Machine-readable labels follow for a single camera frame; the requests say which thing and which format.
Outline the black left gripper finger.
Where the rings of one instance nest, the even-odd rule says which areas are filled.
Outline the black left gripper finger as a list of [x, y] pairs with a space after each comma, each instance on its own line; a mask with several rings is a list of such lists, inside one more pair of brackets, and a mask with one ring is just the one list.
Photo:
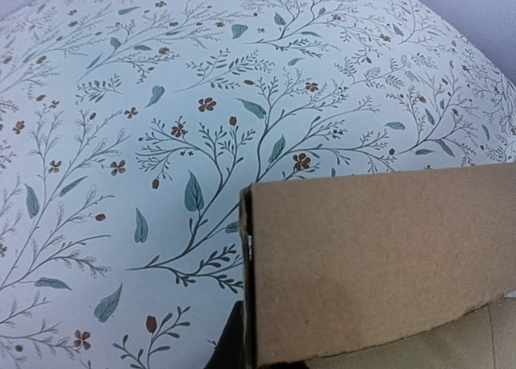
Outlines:
[[244, 369], [243, 301], [236, 301], [205, 369]]

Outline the brown cardboard box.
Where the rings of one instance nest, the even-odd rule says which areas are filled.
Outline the brown cardboard box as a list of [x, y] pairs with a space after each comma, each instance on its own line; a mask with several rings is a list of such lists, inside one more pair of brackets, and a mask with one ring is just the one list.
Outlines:
[[248, 368], [512, 368], [515, 166], [251, 184]]

